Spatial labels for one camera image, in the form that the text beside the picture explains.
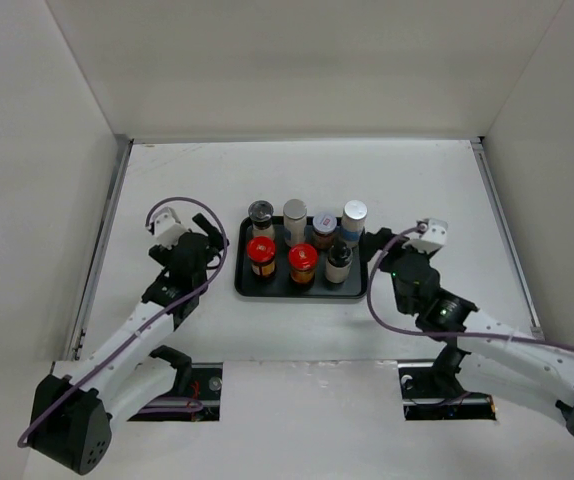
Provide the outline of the silver lid blue label bottle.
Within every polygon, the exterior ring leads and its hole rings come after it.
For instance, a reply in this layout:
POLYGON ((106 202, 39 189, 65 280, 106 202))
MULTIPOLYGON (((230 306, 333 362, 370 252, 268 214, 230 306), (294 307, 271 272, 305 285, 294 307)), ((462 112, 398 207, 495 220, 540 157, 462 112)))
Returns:
POLYGON ((339 237, 349 248, 358 245, 364 232, 367 215, 368 208, 360 200, 350 200, 344 205, 339 237))

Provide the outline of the black cap white bottle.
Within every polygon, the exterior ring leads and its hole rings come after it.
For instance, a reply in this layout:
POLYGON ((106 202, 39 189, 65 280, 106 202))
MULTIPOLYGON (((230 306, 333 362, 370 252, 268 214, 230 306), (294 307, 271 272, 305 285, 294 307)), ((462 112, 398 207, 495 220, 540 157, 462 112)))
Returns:
POLYGON ((346 281, 353 263, 353 250, 342 240, 337 240, 329 249, 325 264, 325 278, 334 285, 346 281))

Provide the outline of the small white red label jar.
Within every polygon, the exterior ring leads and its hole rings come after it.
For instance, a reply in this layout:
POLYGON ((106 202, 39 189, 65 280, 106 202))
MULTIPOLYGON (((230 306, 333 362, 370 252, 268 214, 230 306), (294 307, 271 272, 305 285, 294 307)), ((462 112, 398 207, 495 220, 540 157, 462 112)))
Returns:
POLYGON ((316 214, 312 219, 312 244, 318 250, 328 250, 335 239, 337 218, 327 212, 316 214))

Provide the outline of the clear lid pepper grinder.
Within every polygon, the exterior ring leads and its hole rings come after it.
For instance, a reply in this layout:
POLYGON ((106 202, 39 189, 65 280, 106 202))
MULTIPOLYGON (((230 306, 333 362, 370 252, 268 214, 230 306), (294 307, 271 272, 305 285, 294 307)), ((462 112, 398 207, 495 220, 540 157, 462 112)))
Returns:
POLYGON ((252 223, 252 236, 275 239, 273 226, 273 205, 267 200, 256 200, 248 208, 248 217, 252 223))

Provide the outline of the red lid orange sauce jar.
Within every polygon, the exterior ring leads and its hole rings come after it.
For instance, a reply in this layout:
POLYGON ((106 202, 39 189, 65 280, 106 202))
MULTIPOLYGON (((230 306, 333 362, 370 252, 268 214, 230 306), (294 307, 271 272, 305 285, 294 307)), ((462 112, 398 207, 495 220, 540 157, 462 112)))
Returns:
POLYGON ((290 279, 299 286, 309 286, 315 279, 318 264, 318 252, 310 244, 300 243, 293 246, 288 253, 290 279))

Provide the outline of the silver lid white shaker bottle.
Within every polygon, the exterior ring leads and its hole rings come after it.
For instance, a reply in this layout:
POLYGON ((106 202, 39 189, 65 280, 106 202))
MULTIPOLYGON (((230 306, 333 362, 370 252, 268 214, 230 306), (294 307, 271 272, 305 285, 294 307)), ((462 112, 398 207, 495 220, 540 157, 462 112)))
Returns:
POLYGON ((284 240, 288 247, 306 241, 307 206, 300 199, 290 199, 283 206, 284 240))

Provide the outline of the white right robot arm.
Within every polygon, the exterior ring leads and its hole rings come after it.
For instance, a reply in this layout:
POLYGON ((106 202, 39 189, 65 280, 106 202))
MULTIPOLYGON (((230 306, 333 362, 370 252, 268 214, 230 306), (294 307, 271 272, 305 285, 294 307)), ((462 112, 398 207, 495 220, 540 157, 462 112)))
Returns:
POLYGON ((574 346, 523 334, 444 289, 431 260, 446 240, 445 223, 435 219, 398 234, 388 228, 363 234, 359 253, 374 264, 369 275, 388 274, 398 312, 414 317, 415 327, 375 321, 390 332, 443 343, 430 373, 438 393, 501 397, 552 419, 574 438, 574 346))

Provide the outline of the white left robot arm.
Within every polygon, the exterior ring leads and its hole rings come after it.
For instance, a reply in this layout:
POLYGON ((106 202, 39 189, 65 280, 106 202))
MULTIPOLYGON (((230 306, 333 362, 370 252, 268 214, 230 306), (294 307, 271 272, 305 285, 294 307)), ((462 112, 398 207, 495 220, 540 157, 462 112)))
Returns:
POLYGON ((229 246, 213 212, 192 231, 165 208, 147 219, 156 239, 150 257, 161 271, 118 330, 72 371, 36 387, 30 424, 18 440, 78 475, 96 468, 117 426, 165 394, 191 387, 190 358, 165 340, 196 310, 224 265, 229 246))

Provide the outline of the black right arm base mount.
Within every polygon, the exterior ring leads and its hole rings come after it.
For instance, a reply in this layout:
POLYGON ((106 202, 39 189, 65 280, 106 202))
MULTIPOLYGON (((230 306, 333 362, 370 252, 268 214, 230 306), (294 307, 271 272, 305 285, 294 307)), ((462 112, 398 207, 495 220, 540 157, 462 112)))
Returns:
POLYGON ((456 380, 465 353, 445 346, 434 360, 398 363, 397 370, 407 421, 496 420, 490 395, 466 391, 456 380))

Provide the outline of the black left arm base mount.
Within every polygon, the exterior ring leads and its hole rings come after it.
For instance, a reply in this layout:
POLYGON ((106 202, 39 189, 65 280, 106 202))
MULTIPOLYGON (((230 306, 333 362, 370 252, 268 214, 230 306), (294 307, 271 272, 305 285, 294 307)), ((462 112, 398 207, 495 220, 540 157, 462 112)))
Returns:
POLYGON ((194 363, 190 356, 168 346, 151 357, 176 371, 170 390, 152 400, 131 422, 215 422, 220 420, 223 363, 194 363))

